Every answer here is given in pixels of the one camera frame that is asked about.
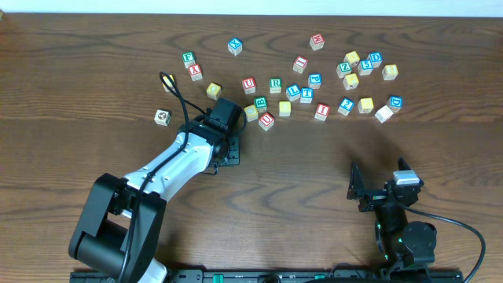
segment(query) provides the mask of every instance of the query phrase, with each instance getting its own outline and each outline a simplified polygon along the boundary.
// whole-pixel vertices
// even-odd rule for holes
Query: brown wood surface
[[[90,187],[104,172],[122,176],[168,147],[182,124],[179,102],[158,71],[174,73],[186,99],[201,107],[223,97],[241,106],[265,94],[277,117],[257,121],[242,138],[239,167],[197,175],[168,204],[156,258],[168,266],[323,268],[384,261],[374,241],[374,215],[346,200],[349,165],[358,161],[380,188],[404,156],[425,181],[414,205],[480,230],[486,260],[476,282],[502,282],[503,21],[401,17],[203,17],[172,15],[7,14],[0,22],[0,281],[65,282],[86,268],[68,242]],[[325,47],[312,51],[321,32]],[[227,50],[244,42],[237,57]],[[192,82],[181,54],[193,50],[204,79]],[[382,66],[345,91],[336,64],[356,50],[379,50],[400,74],[384,82]],[[309,60],[303,75],[296,56]],[[281,94],[269,78],[306,86],[323,75],[312,105],[278,117]],[[255,77],[256,95],[240,81]],[[404,109],[385,124],[372,115],[337,114],[343,97],[391,95]],[[332,106],[314,119],[318,102]],[[173,112],[158,126],[158,108]],[[189,110],[191,116],[197,114]],[[409,215],[409,220],[427,219]],[[467,275],[479,242],[438,221],[435,267]]]

